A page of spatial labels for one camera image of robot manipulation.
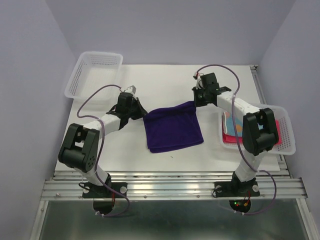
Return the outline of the purple towel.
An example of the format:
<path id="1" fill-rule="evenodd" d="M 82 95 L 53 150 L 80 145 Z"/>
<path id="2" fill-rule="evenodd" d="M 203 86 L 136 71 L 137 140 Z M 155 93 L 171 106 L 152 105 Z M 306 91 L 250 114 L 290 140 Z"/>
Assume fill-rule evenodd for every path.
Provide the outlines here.
<path id="1" fill-rule="evenodd" d="M 147 148 L 153 154 L 181 150 L 204 142 L 193 101 L 152 110 L 143 117 Z"/>

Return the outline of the blue orange patterned towel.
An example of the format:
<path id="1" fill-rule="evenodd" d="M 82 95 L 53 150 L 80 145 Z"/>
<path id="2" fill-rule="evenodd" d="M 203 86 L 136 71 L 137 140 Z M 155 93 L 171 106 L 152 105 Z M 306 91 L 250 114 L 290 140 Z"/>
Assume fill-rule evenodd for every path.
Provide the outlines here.
<path id="1" fill-rule="evenodd" d="M 223 112 L 222 114 L 222 129 L 223 133 L 228 136 L 235 137 L 236 132 L 238 137 L 243 135 L 243 123 L 239 119 L 235 119 L 235 127 L 233 125 L 233 117 L 229 112 Z"/>

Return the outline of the pink towel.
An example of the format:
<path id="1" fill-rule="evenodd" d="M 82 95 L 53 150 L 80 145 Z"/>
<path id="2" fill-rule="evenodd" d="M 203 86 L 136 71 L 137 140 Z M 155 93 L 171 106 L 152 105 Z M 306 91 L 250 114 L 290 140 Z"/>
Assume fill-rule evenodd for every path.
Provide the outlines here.
<path id="1" fill-rule="evenodd" d="M 230 123 L 226 123 L 226 129 L 227 129 L 227 133 L 225 133 L 225 128 L 223 125 L 222 126 L 222 142 L 224 144 L 236 144 L 237 141 L 236 141 L 236 136 L 235 136 L 235 132 L 234 130 L 230 131 L 228 134 L 228 129 L 230 128 L 233 128 L 233 124 L 231 121 L 229 121 Z M 280 123 L 278 120 L 275 121 L 276 123 L 276 129 L 277 129 L 277 133 L 278 133 L 278 137 L 279 137 L 279 140 L 278 142 L 275 144 L 275 145 L 280 145 L 282 143 L 282 138 L 281 138 L 281 132 L 280 132 Z M 236 129 L 237 130 L 242 130 L 242 126 L 240 126 L 238 123 L 236 123 Z M 238 132 L 238 136 L 239 136 L 239 142 L 240 144 L 243 143 L 242 141 L 242 131 L 241 132 Z"/>

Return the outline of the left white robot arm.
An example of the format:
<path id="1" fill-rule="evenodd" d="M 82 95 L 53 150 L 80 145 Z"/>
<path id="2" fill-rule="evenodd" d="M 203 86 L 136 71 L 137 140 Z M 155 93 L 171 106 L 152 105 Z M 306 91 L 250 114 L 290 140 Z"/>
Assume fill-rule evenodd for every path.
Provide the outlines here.
<path id="1" fill-rule="evenodd" d="M 111 190 L 111 176 L 98 165 L 99 141 L 104 144 L 106 135 L 121 130 L 129 120 L 144 117 L 147 111 L 135 96 L 131 86 L 118 96 L 117 103 L 101 118 L 85 125 L 72 123 L 64 136 L 58 154 L 58 161 L 75 169 L 87 179 L 80 187 L 84 197 L 108 198 Z"/>

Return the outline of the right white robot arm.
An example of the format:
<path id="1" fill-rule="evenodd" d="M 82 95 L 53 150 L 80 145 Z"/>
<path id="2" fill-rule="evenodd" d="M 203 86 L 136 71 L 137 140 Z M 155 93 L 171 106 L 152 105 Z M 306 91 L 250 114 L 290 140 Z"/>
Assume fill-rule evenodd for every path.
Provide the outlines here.
<path id="1" fill-rule="evenodd" d="M 194 75 L 197 83 L 193 91 L 196 107 L 213 104 L 230 113 L 232 120 L 240 120 L 242 136 L 236 144 L 242 157 L 230 181 L 215 182 L 212 195 L 215 198 L 260 195 L 256 175 L 266 152 L 279 141 L 274 112 L 270 108 L 258 108 L 236 97 L 226 86 L 221 87 L 214 73 Z"/>

